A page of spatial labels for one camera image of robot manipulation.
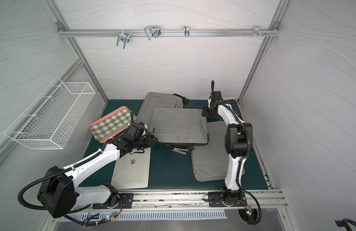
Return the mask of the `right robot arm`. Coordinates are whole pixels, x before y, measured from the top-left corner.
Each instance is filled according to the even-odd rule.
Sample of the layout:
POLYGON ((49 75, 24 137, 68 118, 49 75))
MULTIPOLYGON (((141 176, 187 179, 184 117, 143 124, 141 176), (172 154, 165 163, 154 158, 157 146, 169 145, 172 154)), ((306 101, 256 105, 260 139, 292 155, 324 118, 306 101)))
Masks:
POLYGON ((244 122, 233 110, 228 101, 223 100, 220 91, 212 90, 208 99, 208 106, 202 111, 207 118, 222 118, 227 125, 225 135, 225 149, 229 155, 229 166, 225 178, 223 200, 240 197, 244 192, 241 178, 244 164, 253 148, 253 126, 244 122))

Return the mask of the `grey zippered laptop bag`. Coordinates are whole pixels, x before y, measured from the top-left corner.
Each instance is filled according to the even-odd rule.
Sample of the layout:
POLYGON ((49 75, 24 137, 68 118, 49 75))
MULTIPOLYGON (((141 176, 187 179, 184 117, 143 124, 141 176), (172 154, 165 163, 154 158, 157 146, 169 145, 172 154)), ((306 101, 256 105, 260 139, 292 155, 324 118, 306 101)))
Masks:
POLYGON ((143 122, 149 127, 153 110, 157 107, 183 108, 189 99, 178 94, 149 92, 145 97, 137 115, 137 123, 143 122))

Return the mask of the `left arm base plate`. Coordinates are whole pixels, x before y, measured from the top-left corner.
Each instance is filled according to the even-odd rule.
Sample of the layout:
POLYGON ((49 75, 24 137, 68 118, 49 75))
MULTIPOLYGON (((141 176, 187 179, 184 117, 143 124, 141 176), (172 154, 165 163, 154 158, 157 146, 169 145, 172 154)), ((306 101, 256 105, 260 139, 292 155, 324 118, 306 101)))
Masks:
POLYGON ((131 208, 133 202, 132 193, 112 194, 105 203, 93 204, 92 209, 120 209, 131 208))

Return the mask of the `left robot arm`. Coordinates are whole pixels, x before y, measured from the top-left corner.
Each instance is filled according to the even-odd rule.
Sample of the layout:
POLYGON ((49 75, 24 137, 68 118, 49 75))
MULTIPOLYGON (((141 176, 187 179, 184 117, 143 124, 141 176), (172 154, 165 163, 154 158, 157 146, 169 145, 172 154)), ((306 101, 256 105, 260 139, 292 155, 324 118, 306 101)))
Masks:
POLYGON ((157 142, 144 123, 133 123, 126 131, 106 141, 94 154, 66 166, 68 172, 62 173, 57 166, 50 168, 46 173, 49 179, 41 184, 38 200, 53 218, 92 204, 115 208, 120 200, 115 187, 110 184, 81 187, 80 184, 109 163, 126 154, 143 154, 157 142))

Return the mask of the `silver apple laptop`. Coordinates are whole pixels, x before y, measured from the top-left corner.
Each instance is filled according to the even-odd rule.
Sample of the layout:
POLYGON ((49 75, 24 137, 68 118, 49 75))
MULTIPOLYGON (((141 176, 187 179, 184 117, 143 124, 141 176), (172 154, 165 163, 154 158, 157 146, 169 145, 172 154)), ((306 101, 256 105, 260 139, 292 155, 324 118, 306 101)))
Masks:
POLYGON ((151 148, 126 154, 115 162, 111 185, 118 190, 143 189, 149 184, 151 148))

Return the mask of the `grey laptop sleeve bag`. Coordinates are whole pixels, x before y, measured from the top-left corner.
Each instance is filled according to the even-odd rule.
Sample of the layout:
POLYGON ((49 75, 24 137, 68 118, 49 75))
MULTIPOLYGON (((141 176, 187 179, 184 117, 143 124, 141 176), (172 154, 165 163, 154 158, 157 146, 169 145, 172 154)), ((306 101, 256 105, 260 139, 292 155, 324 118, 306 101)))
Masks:
POLYGON ((149 132, 166 148, 189 155, 195 145, 208 144, 207 119, 201 109, 157 107, 149 132))

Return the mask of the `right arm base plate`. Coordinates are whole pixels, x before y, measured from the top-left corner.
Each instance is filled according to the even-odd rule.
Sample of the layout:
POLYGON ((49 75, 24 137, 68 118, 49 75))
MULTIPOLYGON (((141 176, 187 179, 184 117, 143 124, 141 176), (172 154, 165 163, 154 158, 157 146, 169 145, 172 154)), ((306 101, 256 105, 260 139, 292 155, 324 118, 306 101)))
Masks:
POLYGON ((203 197, 204 202, 208 202, 211 208, 226 208, 226 207, 246 207, 247 201, 244 192, 237 196, 224 195, 221 192, 209 192, 203 197))

